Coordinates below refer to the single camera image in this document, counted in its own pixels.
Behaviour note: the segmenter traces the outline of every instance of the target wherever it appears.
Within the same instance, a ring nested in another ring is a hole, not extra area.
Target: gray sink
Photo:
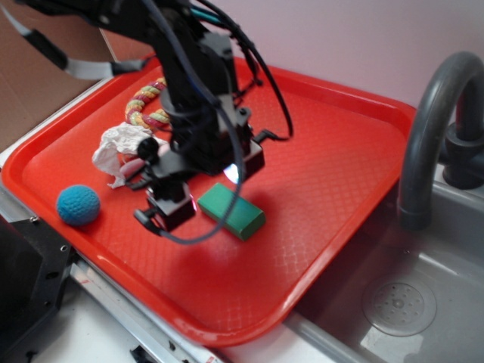
[[[435,182],[433,223],[410,232],[396,194],[296,311],[368,361],[484,361],[484,199]]]

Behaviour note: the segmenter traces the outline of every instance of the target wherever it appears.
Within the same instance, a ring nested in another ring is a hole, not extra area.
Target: green block
[[[198,205],[204,213],[216,221],[226,211],[234,193],[224,185],[217,183],[198,199]],[[241,240],[247,240],[265,223],[264,212],[247,200],[239,197],[224,227]]]

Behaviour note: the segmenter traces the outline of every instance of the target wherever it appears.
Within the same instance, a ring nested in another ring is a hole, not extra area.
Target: gray faucet
[[[452,113],[455,123],[448,126]],[[484,65],[469,52],[447,58],[433,75],[415,115],[399,185],[399,221],[421,230],[431,221],[433,176],[459,189],[484,184]]]

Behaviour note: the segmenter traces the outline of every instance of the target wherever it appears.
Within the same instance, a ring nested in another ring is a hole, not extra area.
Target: white wall
[[[416,106],[455,51],[484,58],[484,0],[213,0],[269,64]]]

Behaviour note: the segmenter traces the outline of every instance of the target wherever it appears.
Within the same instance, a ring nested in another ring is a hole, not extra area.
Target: wire
[[[202,8],[201,6],[196,6],[196,5],[191,4],[191,10],[195,10],[199,13],[203,13],[203,14],[208,15],[210,17],[216,18],[220,22],[220,18],[217,15],[217,13],[214,13],[213,11],[211,11],[209,9]]]
[[[214,13],[209,13],[208,11],[203,11],[202,8],[199,7],[192,7],[191,13],[200,20],[206,21],[207,23],[211,23],[212,25],[221,26],[222,22]]]
[[[276,140],[276,141],[288,141],[290,140],[293,135],[294,135],[294,127],[293,127],[293,121],[290,116],[289,110],[287,108],[286,102],[284,100],[284,97],[281,94],[281,90],[278,87],[278,84],[276,83],[270,69],[267,67],[267,64],[265,64],[264,59],[260,55],[260,53],[257,51],[256,46],[250,41],[250,39],[245,35],[245,33],[242,31],[242,29],[220,8],[217,8],[214,4],[207,0],[196,0],[197,2],[201,3],[202,5],[206,6],[208,9],[216,13],[219,17],[219,19],[227,26],[227,28],[234,34],[234,36],[239,40],[239,42],[244,43],[244,46],[246,46],[248,49],[250,49],[250,52],[254,55],[254,57],[257,59],[257,62],[259,62],[260,67],[262,68],[264,74],[266,75],[269,83],[271,84],[272,89],[274,90],[274,93],[276,95],[276,98],[278,99],[279,104],[281,105],[282,112],[284,114],[284,117],[286,118],[286,124],[287,124],[287,129],[288,129],[288,137],[280,137],[277,136],[273,132],[268,132],[271,135],[271,139]]]
[[[242,190],[242,183],[244,182],[245,175],[246,175],[243,151],[237,136],[237,132],[233,127],[233,125],[231,124],[231,121],[228,118],[227,113],[222,108],[220,100],[215,95],[212,94],[212,92],[203,84],[203,82],[200,80],[198,75],[195,73],[193,67],[191,66],[190,61],[188,60],[188,57],[185,51],[183,50],[182,45],[180,44],[180,41],[178,40],[175,33],[167,23],[160,9],[156,6],[153,0],[141,0],[141,3],[146,7],[146,9],[149,12],[151,12],[153,21],[160,28],[160,31],[163,32],[165,37],[168,39],[170,45],[173,47],[173,51],[175,52],[181,64],[181,67],[187,73],[188,80],[190,81],[194,89],[200,94],[200,96],[203,99],[205,99],[213,108],[216,109],[216,112],[222,118],[224,124],[227,126],[228,135],[229,135],[229,138],[231,139],[232,148],[234,150],[234,161],[235,161],[235,165],[238,168],[239,180],[235,185],[234,195],[232,196],[227,209],[225,210],[223,216],[220,218],[217,225],[208,233],[203,234],[199,237],[189,238],[189,239],[183,239],[183,238],[177,237],[174,234],[171,234],[164,230],[160,231],[160,236],[169,238],[170,240],[173,240],[176,243],[196,244],[203,240],[206,240],[207,238],[212,237],[214,234],[220,231],[223,228],[225,222],[227,221],[227,218],[230,216],[235,206],[235,203],[237,202],[237,199],[240,196],[240,191]]]

